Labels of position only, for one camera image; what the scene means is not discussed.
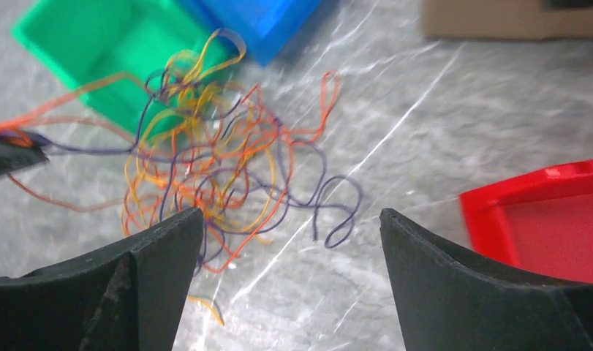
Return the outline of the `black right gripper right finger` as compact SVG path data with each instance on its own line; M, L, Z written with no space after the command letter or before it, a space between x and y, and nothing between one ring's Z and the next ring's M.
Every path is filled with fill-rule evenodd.
M593 284L514 268L379 215L408 350L593 350Z

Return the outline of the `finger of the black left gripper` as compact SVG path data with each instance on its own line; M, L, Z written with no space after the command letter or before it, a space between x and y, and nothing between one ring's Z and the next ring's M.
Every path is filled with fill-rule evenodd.
M50 141L35 132L26 135L27 141L14 132L0 134L0 177L49 160L44 150Z

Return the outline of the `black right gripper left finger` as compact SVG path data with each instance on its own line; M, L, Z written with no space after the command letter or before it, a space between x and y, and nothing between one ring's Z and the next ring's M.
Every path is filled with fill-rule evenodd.
M0 277L0 350L170 350L203 241L188 208L18 278Z

